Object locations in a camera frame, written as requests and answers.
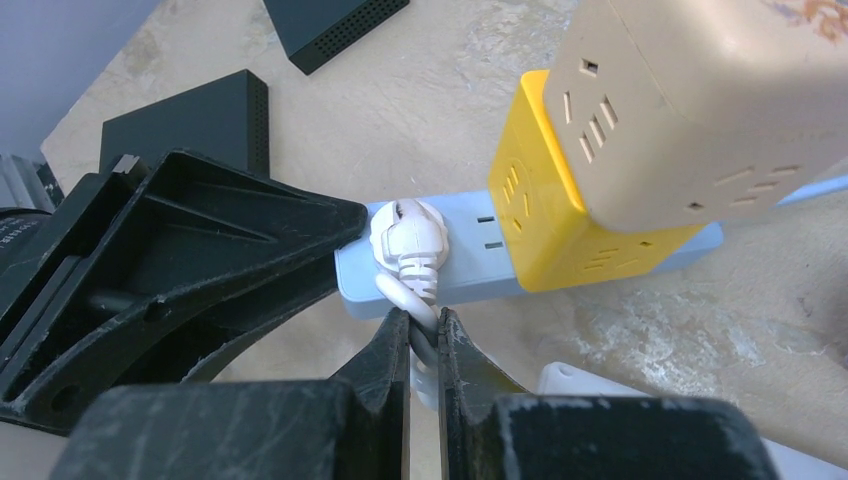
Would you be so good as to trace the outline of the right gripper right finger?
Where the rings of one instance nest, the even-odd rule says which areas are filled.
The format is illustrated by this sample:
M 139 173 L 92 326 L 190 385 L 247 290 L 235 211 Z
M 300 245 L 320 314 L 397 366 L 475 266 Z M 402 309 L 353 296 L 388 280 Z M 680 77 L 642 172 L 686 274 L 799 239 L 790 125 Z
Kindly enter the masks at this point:
M 445 479 L 776 479 L 753 424 L 711 398 L 537 395 L 438 322 Z

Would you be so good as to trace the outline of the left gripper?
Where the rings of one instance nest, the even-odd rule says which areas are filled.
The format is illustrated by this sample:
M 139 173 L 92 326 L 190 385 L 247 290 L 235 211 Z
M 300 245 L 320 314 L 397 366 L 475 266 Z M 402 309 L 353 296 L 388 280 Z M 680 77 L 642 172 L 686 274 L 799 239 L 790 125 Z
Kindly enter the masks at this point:
M 2 208 L 2 421 L 65 436 L 111 388 L 213 379 L 336 289 L 367 217 L 181 150 Z

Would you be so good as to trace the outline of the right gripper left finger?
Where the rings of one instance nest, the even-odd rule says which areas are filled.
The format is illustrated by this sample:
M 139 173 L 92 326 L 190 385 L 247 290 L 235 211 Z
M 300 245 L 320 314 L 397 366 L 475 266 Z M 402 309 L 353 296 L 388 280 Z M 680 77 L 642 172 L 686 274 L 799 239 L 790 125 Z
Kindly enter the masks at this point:
M 326 379 L 124 386 L 86 411 L 55 479 L 405 479 L 410 320 L 390 311 Z

